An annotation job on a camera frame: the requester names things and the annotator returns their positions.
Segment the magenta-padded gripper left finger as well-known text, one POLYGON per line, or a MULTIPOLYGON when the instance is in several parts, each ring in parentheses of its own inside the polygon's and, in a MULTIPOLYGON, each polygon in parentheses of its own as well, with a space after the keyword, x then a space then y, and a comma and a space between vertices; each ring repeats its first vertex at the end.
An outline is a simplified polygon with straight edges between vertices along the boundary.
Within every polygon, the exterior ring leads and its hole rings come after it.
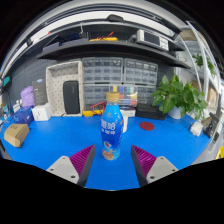
POLYGON ((95 157, 95 146, 88 146, 72 156, 61 156, 47 171, 81 187, 86 185, 92 162, 95 157))

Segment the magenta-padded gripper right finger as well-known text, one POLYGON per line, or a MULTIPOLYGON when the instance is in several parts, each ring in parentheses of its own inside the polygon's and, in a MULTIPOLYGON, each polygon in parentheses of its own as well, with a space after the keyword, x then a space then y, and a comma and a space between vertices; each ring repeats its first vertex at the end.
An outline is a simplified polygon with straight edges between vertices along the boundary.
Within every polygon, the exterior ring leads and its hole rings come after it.
POLYGON ((141 187, 178 171, 164 156, 155 157, 134 145, 131 146, 131 157, 141 187))

